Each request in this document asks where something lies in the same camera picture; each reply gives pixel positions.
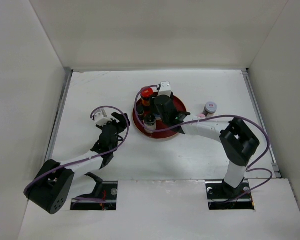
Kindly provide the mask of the black cap white bottle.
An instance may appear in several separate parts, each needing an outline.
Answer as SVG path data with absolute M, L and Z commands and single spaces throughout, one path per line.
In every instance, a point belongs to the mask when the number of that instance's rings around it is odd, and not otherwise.
M 148 134 L 153 134 L 157 129 L 157 119 L 155 115 L 148 113 L 143 119 L 143 124 L 145 126 L 145 132 Z

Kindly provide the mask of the red lid sauce jar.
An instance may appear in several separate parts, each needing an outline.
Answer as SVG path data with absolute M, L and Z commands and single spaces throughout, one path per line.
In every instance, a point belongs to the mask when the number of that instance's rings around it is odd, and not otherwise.
M 154 91 L 151 87 L 143 88 L 140 95 L 141 95 L 141 103 L 145 107 L 150 106 L 150 97 L 153 95 Z

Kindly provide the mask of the small dark spice bottle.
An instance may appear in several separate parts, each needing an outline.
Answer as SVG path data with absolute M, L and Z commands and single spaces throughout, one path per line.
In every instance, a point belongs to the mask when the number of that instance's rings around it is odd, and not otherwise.
M 136 112 L 137 112 L 138 118 L 140 120 L 142 120 L 144 118 L 144 114 L 145 114 L 144 107 L 142 104 L 137 105 Z

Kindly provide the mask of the silver lid blue label bottle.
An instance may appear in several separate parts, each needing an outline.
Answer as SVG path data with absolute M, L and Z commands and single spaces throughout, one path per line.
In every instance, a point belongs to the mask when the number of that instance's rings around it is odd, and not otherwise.
M 154 116 L 155 116 L 155 119 L 156 119 L 157 121 L 160 121 L 160 120 L 161 120 L 161 116 L 160 116 L 159 114 L 154 114 Z

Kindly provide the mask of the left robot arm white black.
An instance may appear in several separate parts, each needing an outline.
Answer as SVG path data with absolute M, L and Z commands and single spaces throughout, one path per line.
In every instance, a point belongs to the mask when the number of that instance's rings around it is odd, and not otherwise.
M 92 171 L 101 170 L 111 162 L 114 152 L 126 139 L 120 134 L 128 131 L 131 123 L 126 113 L 114 112 L 108 118 L 101 110 L 95 113 L 92 119 L 96 127 L 101 130 L 94 146 L 83 156 L 64 164 L 49 159 L 23 192 L 29 201 L 50 215 L 57 213 L 64 206 L 73 182 L 82 176 L 88 176 L 95 181 L 85 187 L 88 198 L 95 200 L 102 195 L 103 180 Z

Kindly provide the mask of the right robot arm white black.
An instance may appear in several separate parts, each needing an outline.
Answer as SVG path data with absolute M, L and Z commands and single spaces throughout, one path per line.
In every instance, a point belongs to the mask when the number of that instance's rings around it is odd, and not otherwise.
M 200 136 L 222 144 L 229 160 L 228 169 L 222 181 L 222 192 L 228 198 L 240 192 L 247 165 L 260 145 L 260 141 L 242 119 L 233 118 L 230 122 L 216 120 L 203 121 L 202 118 L 186 111 L 179 111 L 173 100 L 160 95 L 150 105 L 173 132 Z

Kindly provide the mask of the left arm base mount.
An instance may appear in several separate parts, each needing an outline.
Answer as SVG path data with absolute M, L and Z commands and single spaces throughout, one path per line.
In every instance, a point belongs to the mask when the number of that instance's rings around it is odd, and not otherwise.
M 117 209 L 118 181 L 104 181 L 92 172 L 85 178 L 93 180 L 93 184 L 75 185 L 74 198 L 71 199 L 71 211 L 115 211 Z

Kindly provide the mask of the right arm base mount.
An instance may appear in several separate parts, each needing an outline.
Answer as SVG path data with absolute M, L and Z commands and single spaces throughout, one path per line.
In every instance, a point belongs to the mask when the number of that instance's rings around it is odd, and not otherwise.
M 227 187 L 222 180 L 205 182 L 209 210 L 254 210 L 254 202 L 251 193 L 243 193 L 250 190 L 247 180 L 232 189 Z

